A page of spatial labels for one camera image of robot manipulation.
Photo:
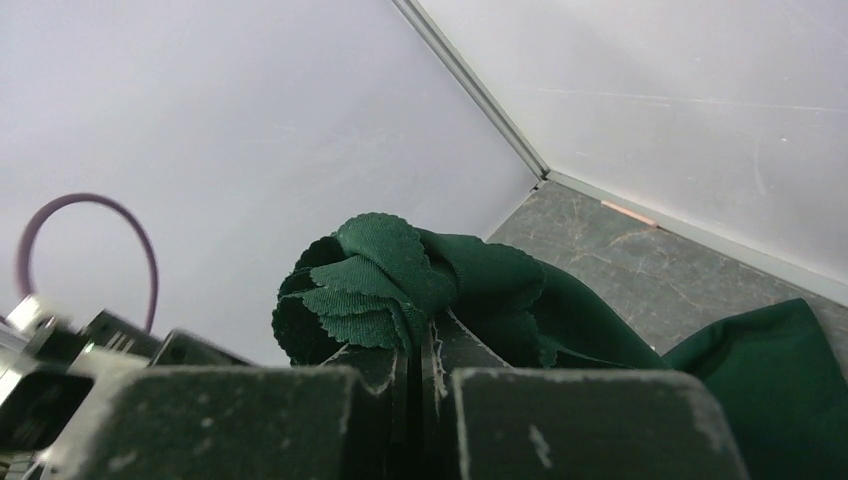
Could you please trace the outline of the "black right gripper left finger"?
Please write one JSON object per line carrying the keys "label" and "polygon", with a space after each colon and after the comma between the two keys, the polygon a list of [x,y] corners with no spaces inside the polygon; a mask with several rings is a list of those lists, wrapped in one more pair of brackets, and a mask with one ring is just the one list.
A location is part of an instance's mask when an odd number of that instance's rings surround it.
{"label": "black right gripper left finger", "polygon": [[406,358],[344,347],[312,367],[100,371],[44,454],[46,479],[386,479]]}

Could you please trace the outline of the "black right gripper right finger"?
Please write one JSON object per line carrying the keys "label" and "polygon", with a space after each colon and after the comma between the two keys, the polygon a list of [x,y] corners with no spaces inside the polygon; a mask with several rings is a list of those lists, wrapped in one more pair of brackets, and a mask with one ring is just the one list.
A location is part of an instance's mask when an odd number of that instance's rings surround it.
{"label": "black right gripper right finger", "polygon": [[744,479],[717,400],[675,371],[515,368],[451,312],[421,348],[427,479]]}

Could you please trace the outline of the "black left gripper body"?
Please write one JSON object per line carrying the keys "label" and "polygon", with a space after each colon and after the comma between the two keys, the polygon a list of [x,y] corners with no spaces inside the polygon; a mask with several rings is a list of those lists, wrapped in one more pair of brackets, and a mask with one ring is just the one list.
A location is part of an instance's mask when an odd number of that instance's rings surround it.
{"label": "black left gripper body", "polygon": [[81,331],[86,344],[78,368],[249,366],[251,363],[191,332],[175,329],[162,340],[104,310]]}

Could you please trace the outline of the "dark green cloth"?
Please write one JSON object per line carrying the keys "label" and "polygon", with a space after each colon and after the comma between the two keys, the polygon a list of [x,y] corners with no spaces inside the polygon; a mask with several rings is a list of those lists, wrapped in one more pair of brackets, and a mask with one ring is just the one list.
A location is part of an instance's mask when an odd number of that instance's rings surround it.
{"label": "dark green cloth", "polygon": [[411,353],[446,312],[516,367],[693,375],[722,405],[755,479],[847,475],[847,382],[801,299],[716,321],[661,355],[553,265],[365,213],[302,253],[279,287],[271,324],[293,364],[316,365],[345,345]]}

